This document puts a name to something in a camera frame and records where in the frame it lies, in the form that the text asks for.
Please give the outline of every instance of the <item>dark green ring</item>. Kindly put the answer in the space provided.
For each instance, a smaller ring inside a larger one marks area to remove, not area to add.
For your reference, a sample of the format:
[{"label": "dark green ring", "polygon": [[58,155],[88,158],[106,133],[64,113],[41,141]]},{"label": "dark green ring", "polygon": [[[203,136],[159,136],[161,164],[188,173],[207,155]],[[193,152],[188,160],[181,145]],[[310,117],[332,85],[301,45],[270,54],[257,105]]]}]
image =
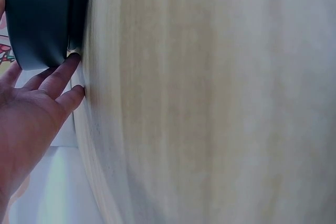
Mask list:
[{"label": "dark green ring", "polygon": [[24,70],[57,67],[82,47],[88,0],[6,0],[9,41]]}]

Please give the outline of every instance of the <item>hand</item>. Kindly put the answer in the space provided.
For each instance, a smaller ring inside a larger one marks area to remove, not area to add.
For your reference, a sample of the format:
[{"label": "hand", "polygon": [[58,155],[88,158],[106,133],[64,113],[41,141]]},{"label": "hand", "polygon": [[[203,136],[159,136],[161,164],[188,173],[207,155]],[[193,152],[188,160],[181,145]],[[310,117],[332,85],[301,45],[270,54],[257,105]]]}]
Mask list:
[{"label": "hand", "polygon": [[[1,16],[2,3],[4,0],[0,0]],[[60,67],[32,77],[22,88],[15,88],[22,71],[16,62],[0,77],[0,221],[10,196],[84,97],[81,86],[62,94],[79,61],[73,54]]]}]

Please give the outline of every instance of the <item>light wood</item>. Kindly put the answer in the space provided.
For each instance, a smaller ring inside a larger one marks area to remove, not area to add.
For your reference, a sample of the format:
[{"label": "light wood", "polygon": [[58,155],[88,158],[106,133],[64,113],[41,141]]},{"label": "light wood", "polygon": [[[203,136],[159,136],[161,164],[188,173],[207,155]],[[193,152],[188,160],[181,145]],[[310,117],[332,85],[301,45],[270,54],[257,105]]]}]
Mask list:
[{"label": "light wood", "polygon": [[90,0],[78,144],[106,223],[336,223],[335,0]]}]

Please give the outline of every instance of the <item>wooden surface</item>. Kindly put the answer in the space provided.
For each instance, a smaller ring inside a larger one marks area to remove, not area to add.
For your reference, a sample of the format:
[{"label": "wooden surface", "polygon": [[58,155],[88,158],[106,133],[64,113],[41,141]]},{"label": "wooden surface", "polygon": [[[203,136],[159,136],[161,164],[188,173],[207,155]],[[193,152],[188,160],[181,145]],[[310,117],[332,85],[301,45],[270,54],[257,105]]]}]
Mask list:
[{"label": "wooden surface", "polygon": [[336,223],[335,0],[90,0],[75,112],[107,223]]}]

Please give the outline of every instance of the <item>fingernail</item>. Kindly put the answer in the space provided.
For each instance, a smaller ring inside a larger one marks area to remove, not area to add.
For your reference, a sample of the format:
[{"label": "fingernail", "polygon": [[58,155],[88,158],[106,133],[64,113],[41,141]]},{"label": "fingernail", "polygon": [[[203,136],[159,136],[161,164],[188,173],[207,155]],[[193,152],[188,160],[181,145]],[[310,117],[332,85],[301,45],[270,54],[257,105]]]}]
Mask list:
[{"label": "fingernail", "polygon": [[68,56],[68,59],[74,59],[74,60],[80,61],[80,55],[78,53],[74,52],[74,53],[72,53]]}]

